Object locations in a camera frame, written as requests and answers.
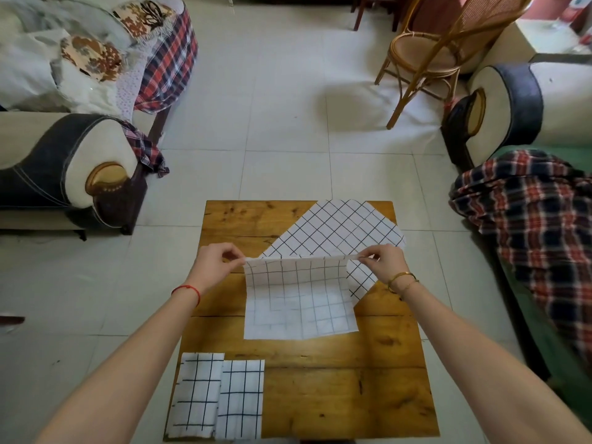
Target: wooden furniture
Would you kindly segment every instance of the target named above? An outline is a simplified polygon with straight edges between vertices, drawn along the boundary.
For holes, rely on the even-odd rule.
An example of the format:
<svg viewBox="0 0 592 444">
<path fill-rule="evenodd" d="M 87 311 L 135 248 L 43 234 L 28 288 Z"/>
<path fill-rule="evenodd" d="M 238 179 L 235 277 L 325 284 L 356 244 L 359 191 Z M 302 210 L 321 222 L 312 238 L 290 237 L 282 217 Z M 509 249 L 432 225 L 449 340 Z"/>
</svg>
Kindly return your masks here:
<svg viewBox="0 0 592 444">
<path fill-rule="evenodd" d="M 461 66 L 495 39 L 504 28 L 520 18 L 532 0 L 467 0 L 459 18 L 442 35 L 413 32 L 410 22 L 417 14 L 423 0 L 413 0 L 403 21 L 403 32 L 390 44 L 376 81 L 388 73 L 399 82 L 399 102 L 387 123 L 391 129 L 404 107 L 420 90 L 445 101 L 449 109 L 456 90 L 456 81 Z M 395 66 L 395 72 L 387 67 Z M 401 67 L 413 74 L 410 80 L 401 75 Z M 448 94 L 442 98 L 427 89 L 434 81 L 442 80 L 448 86 Z M 403 94 L 402 81 L 409 85 Z"/>
<path fill-rule="evenodd" d="M 475 73 L 495 64 L 563 62 L 586 64 L 592 61 L 588 47 L 574 51 L 580 37 L 571 28 L 553 28 L 552 20 L 518 19 L 499 35 Z"/>
<path fill-rule="evenodd" d="M 232 241 L 258 257 L 314 204 L 208 201 L 199 245 Z M 371 204 L 396 220 L 391 202 Z M 357 333 L 243 340 L 246 286 L 239 270 L 202 298 L 183 332 L 179 361 L 183 352 L 265 359 L 262 438 L 439 434 L 417 321 L 398 296 L 377 283 L 355 307 Z"/>
<path fill-rule="evenodd" d="M 357 31 L 360 27 L 362 15 L 364 14 L 364 9 L 366 9 L 368 3 L 378 3 L 379 5 L 386 6 L 388 9 L 388 13 L 393 13 L 393 32 L 397 30 L 397 26 L 399 25 L 399 19 L 401 18 L 401 11 L 403 9 L 403 5 L 405 4 L 405 0 L 351 0 L 352 13 L 355 12 L 356 6 L 358 6 L 358 2 L 358 16 L 356 17 L 356 24 L 353 27 L 354 31 Z"/>
</svg>

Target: black grid lines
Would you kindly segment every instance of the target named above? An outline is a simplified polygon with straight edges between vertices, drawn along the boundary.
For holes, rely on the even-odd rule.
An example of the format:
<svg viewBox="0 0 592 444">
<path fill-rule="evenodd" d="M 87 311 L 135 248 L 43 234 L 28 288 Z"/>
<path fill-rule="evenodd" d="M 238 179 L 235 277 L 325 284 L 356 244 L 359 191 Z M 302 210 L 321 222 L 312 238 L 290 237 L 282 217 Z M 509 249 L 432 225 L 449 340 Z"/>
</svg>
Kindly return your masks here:
<svg viewBox="0 0 592 444">
<path fill-rule="evenodd" d="M 167 423 L 169 438 L 209 438 L 216 424 L 223 353 L 184 353 Z"/>
<path fill-rule="evenodd" d="M 399 228 L 367 202 L 350 199 L 318 201 L 262 256 L 309 256 L 358 253 L 367 246 L 392 243 L 403 247 Z M 356 303 L 376 282 L 358 261 L 348 264 L 351 300 Z"/>
<path fill-rule="evenodd" d="M 249 259 L 245 339 L 307 339 L 357 331 L 347 263 L 354 256 Z"/>
<path fill-rule="evenodd" d="M 264 360 L 225 361 L 216 439 L 261 437 Z"/>
</svg>

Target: plaid cloth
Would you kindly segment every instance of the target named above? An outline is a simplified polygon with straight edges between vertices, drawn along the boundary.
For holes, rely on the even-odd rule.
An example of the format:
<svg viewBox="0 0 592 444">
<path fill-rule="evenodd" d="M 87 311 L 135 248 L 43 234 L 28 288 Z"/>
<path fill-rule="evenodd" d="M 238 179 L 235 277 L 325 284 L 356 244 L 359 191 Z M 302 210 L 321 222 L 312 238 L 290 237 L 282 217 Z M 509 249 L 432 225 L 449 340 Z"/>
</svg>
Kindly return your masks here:
<svg viewBox="0 0 592 444">
<path fill-rule="evenodd" d="M 165 165 L 165 158 L 152 143 L 152 140 L 148 140 L 148 137 L 131 123 L 120 119 L 116 120 L 121 124 L 123 133 L 138 158 L 138 162 L 148 167 L 153 173 L 157 173 L 159 178 L 171 172 Z"/>
<path fill-rule="evenodd" d="M 542 151 L 512 151 L 456 179 L 450 206 L 495 238 L 516 279 L 592 365 L 592 176 Z"/>
<path fill-rule="evenodd" d="M 134 109 L 157 113 L 172 105 L 185 90 L 197 56 L 197 40 L 189 10 L 177 15 L 173 31 L 161 39 L 146 64 Z"/>
</svg>

